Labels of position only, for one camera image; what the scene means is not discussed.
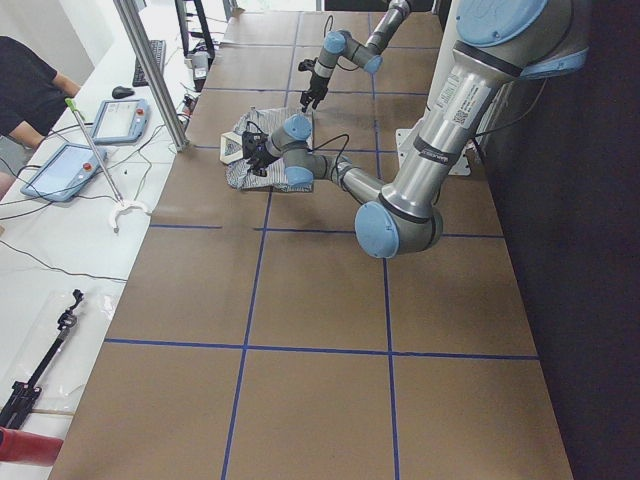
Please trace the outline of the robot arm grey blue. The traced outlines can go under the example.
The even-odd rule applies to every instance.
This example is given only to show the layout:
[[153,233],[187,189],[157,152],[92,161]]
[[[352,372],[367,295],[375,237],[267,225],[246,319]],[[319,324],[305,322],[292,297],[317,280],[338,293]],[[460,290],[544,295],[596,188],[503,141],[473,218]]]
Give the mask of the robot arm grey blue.
[[413,1],[389,1],[386,13],[365,44],[354,39],[347,30],[328,32],[319,55],[315,59],[305,59],[298,65],[299,71],[311,72],[309,88],[301,94],[301,110],[306,112],[309,107],[316,109],[325,99],[329,81],[340,58],[345,58],[371,75],[375,74],[382,64],[382,53],[413,11]]
[[454,13],[457,40],[451,70],[417,122],[393,181],[385,183],[344,156],[314,154],[310,121],[298,113],[275,131],[246,131],[243,156],[265,175],[282,161],[293,187],[328,180],[359,202],[355,232],[375,258],[420,252],[437,243],[443,220],[434,199],[498,91],[508,83],[566,75],[588,53],[588,1],[463,1]]

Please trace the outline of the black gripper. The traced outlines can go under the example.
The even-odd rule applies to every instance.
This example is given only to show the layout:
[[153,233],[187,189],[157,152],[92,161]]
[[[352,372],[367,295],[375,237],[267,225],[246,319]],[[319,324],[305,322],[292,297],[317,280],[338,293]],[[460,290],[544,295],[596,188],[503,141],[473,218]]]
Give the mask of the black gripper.
[[313,100],[312,109],[317,109],[328,93],[329,80],[330,78],[328,77],[320,76],[315,72],[312,73],[309,89],[301,93],[300,104],[302,111],[306,111],[308,109],[311,100]]
[[266,143],[247,159],[249,171],[258,177],[266,177],[268,175],[268,166],[275,162],[275,157],[267,150]]

